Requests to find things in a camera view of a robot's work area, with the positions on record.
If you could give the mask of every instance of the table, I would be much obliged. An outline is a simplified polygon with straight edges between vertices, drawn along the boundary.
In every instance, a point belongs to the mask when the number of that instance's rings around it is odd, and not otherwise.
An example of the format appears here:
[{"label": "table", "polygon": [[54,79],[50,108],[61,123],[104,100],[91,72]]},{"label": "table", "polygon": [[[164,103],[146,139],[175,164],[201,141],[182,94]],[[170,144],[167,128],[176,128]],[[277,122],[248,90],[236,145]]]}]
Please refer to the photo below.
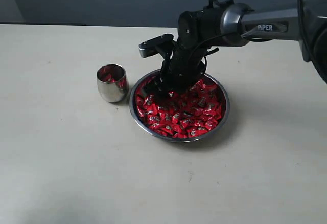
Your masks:
[{"label": "table", "polygon": [[296,42],[221,48],[208,73],[230,117],[213,137],[145,133],[98,94],[157,69],[138,44],[170,28],[0,25],[0,223],[326,223],[327,86]]}]

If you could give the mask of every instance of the stainless steel cup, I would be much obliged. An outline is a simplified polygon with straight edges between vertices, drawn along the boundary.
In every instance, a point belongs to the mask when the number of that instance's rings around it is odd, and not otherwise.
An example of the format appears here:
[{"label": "stainless steel cup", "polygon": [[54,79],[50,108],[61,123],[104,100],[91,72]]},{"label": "stainless steel cup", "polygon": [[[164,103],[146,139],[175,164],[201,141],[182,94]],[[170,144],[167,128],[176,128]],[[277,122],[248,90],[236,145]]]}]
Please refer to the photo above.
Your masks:
[{"label": "stainless steel cup", "polygon": [[125,69],[118,64],[101,67],[97,72],[97,83],[101,97],[110,103],[123,100],[128,93]]}]

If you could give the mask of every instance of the robotic arm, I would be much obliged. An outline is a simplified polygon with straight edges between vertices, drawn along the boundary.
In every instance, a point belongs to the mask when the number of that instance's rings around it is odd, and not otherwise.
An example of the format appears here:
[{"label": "robotic arm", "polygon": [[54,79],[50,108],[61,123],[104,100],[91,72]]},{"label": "robotic arm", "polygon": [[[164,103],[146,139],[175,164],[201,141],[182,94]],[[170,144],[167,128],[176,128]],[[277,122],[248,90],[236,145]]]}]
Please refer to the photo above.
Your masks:
[{"label": "robotic arm", "polygon": [[178,39],[165,34],[139,45],[142,57],[159,53],[160,75],[143,88],[144,96],[185,92],[204,74],[211,47],[241,47],[250,41],[299,41],[305,62],[312,62],[327,83],[327,0],[297,0],[294,5],[254,11],[233,0],[208,0],[203,10],[183,12]]}]

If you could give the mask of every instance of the stainless steel bowl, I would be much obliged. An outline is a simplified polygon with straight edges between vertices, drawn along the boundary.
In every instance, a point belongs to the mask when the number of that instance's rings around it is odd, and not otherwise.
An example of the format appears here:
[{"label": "stainless steel bowl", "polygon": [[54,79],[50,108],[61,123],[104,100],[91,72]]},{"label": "stainless steel bowl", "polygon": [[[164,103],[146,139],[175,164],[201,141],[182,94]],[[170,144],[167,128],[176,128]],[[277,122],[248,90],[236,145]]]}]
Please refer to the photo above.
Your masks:
[{"label": "stainless steel bowl", "polygon": [[134,118],[134,120],[137,122],[137,124],[144,129],[146,132],[148,132],[149,134],[156,136],[158,138],[161,138],[163,140],[166,141],[171,141],[171,142],[176,142],[176,143],[182,143],[182,142],[190,142],[190,141],[196,141],[196,140],[201,140],[203,138],[207,138],[208,136],[211,136],[212,134],[214,134],[215,132],[217,132],[218,129],[220,129],[224,123],[226,122],[228,115],[229,115],[229,98],[227,95],[226,90],[224,89],[224,87],[212,76],[210,76],[209,74],[204,74],[204,81],[207,84],[217,84],[218,85],[218,95],[223,97],[222,99],[222,111],[223,111],[223,117],[222,120],[219,122],[219,124],[212,129],[211,131],[209,131],[208,133],[205,133],[204,135],[201,136],[197,136],[197,137],[192,137],[192,138],[186,138],[186,139],[179,139],[179,138],[169,138],[166,136],[162,136],[154,131],[152,131],[151,129],[149,129],[142,121],[141,119],[138,117],[137,111],[136,111],[136,104],[135,104],[135,91],[137,89],[137,87],[148,77],[157,75],[159,73],[160,70],[155,70],[152,71],[148,74],[146,74],[144,77],[142,77],[133,87],[132,91],[131,91],[131,95],[129,98],[129,109],[131,111],[132,117]]}]

